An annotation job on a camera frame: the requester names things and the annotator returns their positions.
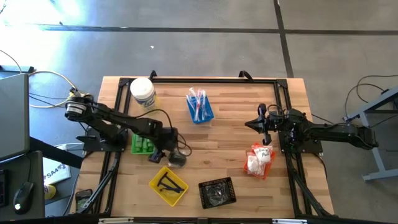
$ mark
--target white container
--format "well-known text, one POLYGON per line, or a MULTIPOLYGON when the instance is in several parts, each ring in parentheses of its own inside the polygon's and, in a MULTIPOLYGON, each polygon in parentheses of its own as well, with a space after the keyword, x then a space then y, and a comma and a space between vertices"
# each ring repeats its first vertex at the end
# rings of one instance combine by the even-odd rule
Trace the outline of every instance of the white container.
POLYGON ((130 86, 131 94, 134 99, 145 109, 156 109, 156 91, 152 82, 148 78, 136 78, 130 86))

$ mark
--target black basket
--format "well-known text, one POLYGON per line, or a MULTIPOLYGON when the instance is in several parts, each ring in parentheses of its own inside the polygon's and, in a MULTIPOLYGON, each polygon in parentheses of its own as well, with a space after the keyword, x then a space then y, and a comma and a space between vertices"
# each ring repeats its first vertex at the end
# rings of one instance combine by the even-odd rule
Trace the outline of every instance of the black basket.
POLYGON ((236 196, 235 196, 235 191, 234 191, 234 186, 232 184, 232 180, 230 177, 222 178, 222 179, 217 179, 217 180, 211 180, 208 182, 203 182, 199 184, 199 193, 200 193, 200 200, 201 200, 201 206, 203 209, 206 208, 213 208, 213 207, 218 207, 221 205, 226 205, 229 203, 235 203, 236 202, 236 196), (226 193, 228 194, 228 199, 227 201, 219 204, 219 205, 212 205, 209 201, 209 198, 206 194, 206 186, 209 185, 216 185, 216 184, 222 184, 226 183, 226 193))

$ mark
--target computer mouse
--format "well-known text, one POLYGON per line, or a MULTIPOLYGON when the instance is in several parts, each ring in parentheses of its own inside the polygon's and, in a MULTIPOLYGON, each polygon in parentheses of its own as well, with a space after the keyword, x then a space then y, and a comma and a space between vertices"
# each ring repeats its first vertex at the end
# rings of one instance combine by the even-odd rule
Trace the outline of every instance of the computer mouse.
POLYGON ((18 215, 25 214, 32 205, 34 184, 24 182, 14 195, 14 211, 18 215))

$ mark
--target black mesh basket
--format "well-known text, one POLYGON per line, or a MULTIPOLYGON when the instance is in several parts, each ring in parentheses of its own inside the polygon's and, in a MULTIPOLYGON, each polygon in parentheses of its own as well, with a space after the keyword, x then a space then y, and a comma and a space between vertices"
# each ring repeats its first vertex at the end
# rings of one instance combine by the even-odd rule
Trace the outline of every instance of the black mesh basket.
POLYGON ((203 209, 218 207, 221 205, 226 205, 229 203, 236 202, 234 186, 232 185, 232 180, 230 177, 200 183, 199 184, 199 193, 200 193, 200 200, 201 200, 201 205, 202 205, 203 209), (219 184, 223 184, 224 195, 225 195, 226 199, 224 200, 224 202, 214 205, 210 202, 207 189, 209 189, 210 187, 219 185, 219 184))

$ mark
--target container lid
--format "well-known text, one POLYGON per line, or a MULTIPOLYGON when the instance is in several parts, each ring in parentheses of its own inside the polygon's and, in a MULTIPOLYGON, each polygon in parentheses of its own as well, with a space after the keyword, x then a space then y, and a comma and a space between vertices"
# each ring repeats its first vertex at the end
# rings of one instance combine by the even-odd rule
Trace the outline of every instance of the container lid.
POLYGON ((137 99, 146 99, 154 92, 154 85, 148 78, 136 78, 132 81, 130 91, 137 99))

